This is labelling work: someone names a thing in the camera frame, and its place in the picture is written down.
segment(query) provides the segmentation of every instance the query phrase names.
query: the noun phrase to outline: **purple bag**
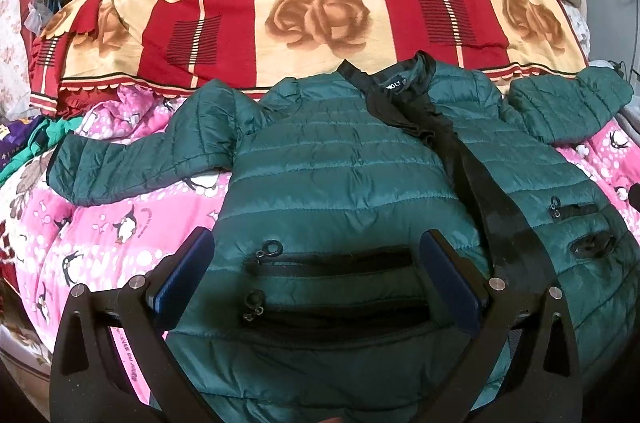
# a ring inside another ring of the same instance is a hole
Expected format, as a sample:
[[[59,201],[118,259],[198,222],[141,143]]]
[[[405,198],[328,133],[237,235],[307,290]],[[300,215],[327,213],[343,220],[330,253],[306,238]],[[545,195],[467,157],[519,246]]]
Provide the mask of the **purple bag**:
[[[0,121],[0,170],[6,167],[14,154],[22,150],[43,116],[15,121]]]

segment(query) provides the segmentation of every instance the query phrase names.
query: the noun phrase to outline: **quilted jacket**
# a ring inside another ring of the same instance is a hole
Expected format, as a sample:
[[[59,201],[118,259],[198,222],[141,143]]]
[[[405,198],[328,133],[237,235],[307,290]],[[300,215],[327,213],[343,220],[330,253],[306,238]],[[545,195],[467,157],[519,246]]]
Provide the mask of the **quilted jacket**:
[[[399,64],[389,85],[412,85],[430,63]],[[590,67],[518,80],[502,99],[482,72],[434,63],[431,101],[548,250],[589,384],[636,320],[640,251],[602,191],[551,145],[593,135],[632,91]],[[438,228],[489,274],[436,154],[372,117],[337,73],[285,79],[259,103],[213,81],[165,133],[130,146],[67,136],[48,182],[92,205],[216,167],[233,170],[216,255],[167,340],[197,389],[229,422],[408,421],[468,343],[413,265],[421,234]],[[578,207],[554,213],[566,205]],[[597,233],[607,247],[582,253]],[[479,405],[508,363],[505,348]]]

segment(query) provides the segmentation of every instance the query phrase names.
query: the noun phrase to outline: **silver bolt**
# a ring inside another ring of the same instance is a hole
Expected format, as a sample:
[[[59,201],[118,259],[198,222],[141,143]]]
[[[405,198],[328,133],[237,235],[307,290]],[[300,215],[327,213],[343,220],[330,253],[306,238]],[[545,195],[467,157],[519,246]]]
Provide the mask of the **silver bolt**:
[[[557,288],[556,286],[552,286],[549,288],[549,294],[556,300],[562,298],[562,290],[560,288]]]
[[[78,298],[82,293],[84,293],[84,284],[76,284],[71,288],[71,296]]]
[[[134,277],[131,278],[131,280],[129,280],[129,286],[132,289],[139,289],[142,288],[143,285],[145,285],[145,278],[142,275],[136,275]]]
[[[494,289],[496,291],[502,291],[507,287],[507,284],[504,283],[504,280],[498,277],[489,279],[489,285],[491,286],[491,289]]]

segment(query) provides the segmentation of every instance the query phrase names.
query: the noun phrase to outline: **plastic bag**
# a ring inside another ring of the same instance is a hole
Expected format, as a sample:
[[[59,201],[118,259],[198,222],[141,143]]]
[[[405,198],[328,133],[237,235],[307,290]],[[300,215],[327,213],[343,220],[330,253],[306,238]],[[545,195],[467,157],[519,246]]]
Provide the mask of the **plastic bag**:
[[[47,26],[53,12],[46,6],[44,0],[31,0],[28,7],[29,15],[24,21],[24,27],[37,36]]]

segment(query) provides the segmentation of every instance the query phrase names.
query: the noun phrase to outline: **bed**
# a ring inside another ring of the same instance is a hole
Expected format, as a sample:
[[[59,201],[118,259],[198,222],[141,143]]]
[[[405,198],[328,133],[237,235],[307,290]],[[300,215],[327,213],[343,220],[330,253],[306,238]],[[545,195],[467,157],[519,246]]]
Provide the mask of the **bed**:
[[[507,94],[515,80],[573,78],[587,66],[584,2],[568,1],[567,12],[562,0],[75,0],[34,44],[31,104],[50,117],[82,116],[79,136],[128,145],[166,129],[213,79],[259,99],[285,77],[332,72],[344,58],[373,73],[418,49],[484,71]],[[616,121],[557,150],[640,240],[640,213],[627,200],[640,180],[640,149]],[[49,349],[74,284],[98,291],[146,273],[195,226],[214,228],[233,183],[230,172],[212,171],[113,204],[76,206],[47,184],[51,157],[36,155],[0,188],[14,255],[6,263],[15,264],[13,285]],[[621,293],[622,335],[633,325],[634,276],[628,270]],[[114,341],[149,402],[126,338],[115,331]],[[612,340],[610,354],[623,344]]]

